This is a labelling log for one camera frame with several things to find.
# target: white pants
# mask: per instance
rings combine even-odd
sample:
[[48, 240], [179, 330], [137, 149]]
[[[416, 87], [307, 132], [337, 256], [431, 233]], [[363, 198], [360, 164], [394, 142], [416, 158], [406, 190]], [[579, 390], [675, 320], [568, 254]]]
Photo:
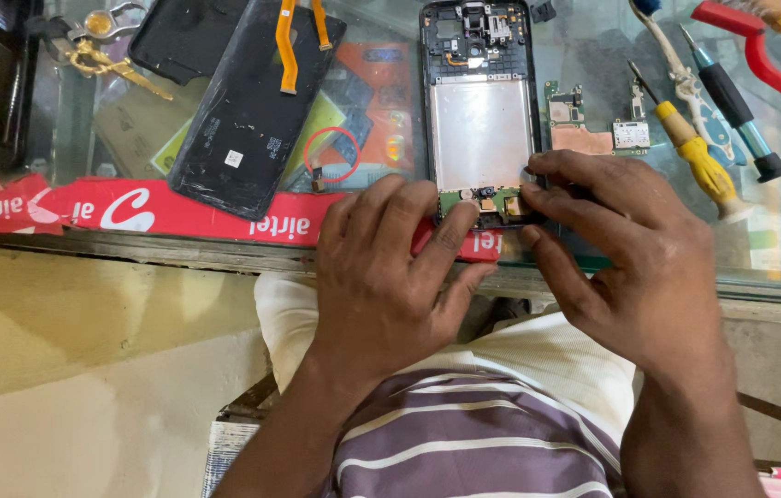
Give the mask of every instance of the white pants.
[[[274, 376], [283, 392], [314, 340], [316, 281], [262, 274], [255, 284], [255, 302]], [[633, 412], [633, 363], [598, 345], [562, 313], [509, 326], [499, 323], [495, 332], [467, 345], [450, 345], [403, 371], [421, 368], [507, 374], [553, 395], [618, 444]]]

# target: blue screwdriver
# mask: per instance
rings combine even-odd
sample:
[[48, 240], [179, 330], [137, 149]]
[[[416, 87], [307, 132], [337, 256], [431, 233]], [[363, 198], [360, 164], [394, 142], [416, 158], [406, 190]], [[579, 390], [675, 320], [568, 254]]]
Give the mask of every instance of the blue screwdriver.
[[714, 62], [706, 50], [695, 44], [695, 40], [682, 24], [679, 28], [683, 30], [685, 40], [692, 49], [692, 56], [695, 58], [695, 64], [698, 65], [698, 77], [707, 88], [707, 93], [714, 99], [731, 128], [738, 131], [747, 144], [747, 149], [753, 155], [753, 164], [760, 171], [759, 183], [764, 184], [780, 178], [781, 158], [769, 149], [769, 144], [762, 138], [760, 130], [757, 130], [753, 123], [753, 113], [738, 87], [728, 77], [725, 68], [718, 62]]

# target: yellow screwdriver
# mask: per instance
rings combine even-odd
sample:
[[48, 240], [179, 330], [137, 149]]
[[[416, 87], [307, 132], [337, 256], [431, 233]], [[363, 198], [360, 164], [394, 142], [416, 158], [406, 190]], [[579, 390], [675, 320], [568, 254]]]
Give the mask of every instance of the yellow screwdriver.
[[720, 221], [735, 223], [749, 217], [753, 206], [738, 197], [738, 191], [735, 190], [731, 177], [728, 176], [725, 169], [722, 169], [720, 163], [707, 152], [707, 142], [701, 138], [694, 126], [685, 120], [673, 104], [669, 101], [659, 103], [658, 97], [646, 84], [637, 65], [632, 60], [628, 60], [627, 63], [633, 70], [633, 74], [637, 75], [639, 84], [658, 106], [655, 109], [655, 115], [661, 120], [664, 130], [667, 131], [670, 141], [673, 142], [673, 146], [679, 153], [679, 157], [688, 161], [698, 186], [719, 208]]

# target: red tool handle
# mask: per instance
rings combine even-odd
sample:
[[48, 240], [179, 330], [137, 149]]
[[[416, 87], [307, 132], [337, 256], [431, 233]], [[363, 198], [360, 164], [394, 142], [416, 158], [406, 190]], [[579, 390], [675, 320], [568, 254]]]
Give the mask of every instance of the red tool handle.
[[772, 64], [766, 53], [765, 23], [762, 19], [711, 2], [702, 2], [692, 12], [692, 18], [736, 35], [745, 36], [747, 38], [745, 55], [750, 70], [757, 78], [781, 92], [781, 71]]

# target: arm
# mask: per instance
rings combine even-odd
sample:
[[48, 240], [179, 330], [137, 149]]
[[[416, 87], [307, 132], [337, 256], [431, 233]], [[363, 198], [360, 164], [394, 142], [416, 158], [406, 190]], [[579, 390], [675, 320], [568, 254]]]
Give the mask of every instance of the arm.
[[437, 207], [434, 184], [390, 175], [330, 208], [317, 247], [314, 343], [213, 497], [319, 491], [342, 425], [363, 399], [455, 339], [471, 295], [496, 267], [471, 265], [440, 293], [477, 209], [456, 206], [413, 258], [415, 228]]
[[562, 151], [529, 167], [558, 187], [523, 186], [527, 202], [613, 263], [588, 279], [553, 234], [523, 231], [567, 320], [645, 372], [621, 443], [629, 494], [764, 496], [722, 336], [710, 228], [641, 161]]
[[699, 369], [699, 382], [646, 377], [621, 446], [633, 496], [765, 496], [730, 356]]

